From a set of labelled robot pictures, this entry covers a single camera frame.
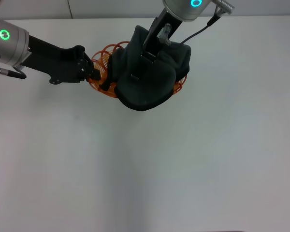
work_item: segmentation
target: orange coiled wire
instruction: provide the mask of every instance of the orange coiled wire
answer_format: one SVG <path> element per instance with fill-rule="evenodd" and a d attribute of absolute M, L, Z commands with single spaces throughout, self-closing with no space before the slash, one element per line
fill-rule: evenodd
<path fill-rule="evenodd" d="M 96 54 L 93 55 L 93 57 L 91 58 L 92 62 L 94 63 L 94 68 L 98 69 L 100 71 L 101 74 L 101 80 L 100 81 L 96 81 L 96 80 L 92 80 L 90 77 L 88 78 L 88 82 L 90 84 L 91 87 L 93 87 L 95 90 L 109 96 L 112 98 L 117 98 L 114 89 L 116 87 L 116 83 L 111 83 L 110 88 L 108 89 L 108 91 L 104 91 L 100 88 L 100 85 L 102 85 L 106 78 L 107 78 L 107 62 L 109 57 L 116 51 L 116 49 L 118 48 L 123 48 L 121 45 L 122 44 L 128 44 L 129 41 L 123 41 L 120 42 L 118 44 L 110 44 L 108 46 L 106 46 L 102 51 L 97 52 Z M 187 76 L 185 76 L 185 78 L 183 78 L 182 80 L 180 80 L 179 82 L 176 82 L 174 84 L 174 94 L 178 93 L 182 87 L 183 84 L 186 82 L 187 80 Z"/>

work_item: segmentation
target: white surface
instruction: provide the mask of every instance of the white surface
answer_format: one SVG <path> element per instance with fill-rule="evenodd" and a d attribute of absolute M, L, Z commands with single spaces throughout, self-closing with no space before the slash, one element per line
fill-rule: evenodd
<path fill-rule="evenodd" d="M 162 0 L 69 0 L 74 18 L 157 17 Z M 228 0 L 235 15 L 290 15 L 290 0 Z M 202 13 L 214 14 L 211 3 Z"/>
<path fill-rule="evenodd" d="M 89 55 L 151 22 L 12 21 Z M 143 113 L 0 77 L 0 232 L 290 231 L 290 17 L 223 18 L 189 44 L 183 90 Z"/>
<path fill-rule="evenodd" d="M 71 18 L 71 14 L 67 0 L 2 0 L 0 18 Z"/>

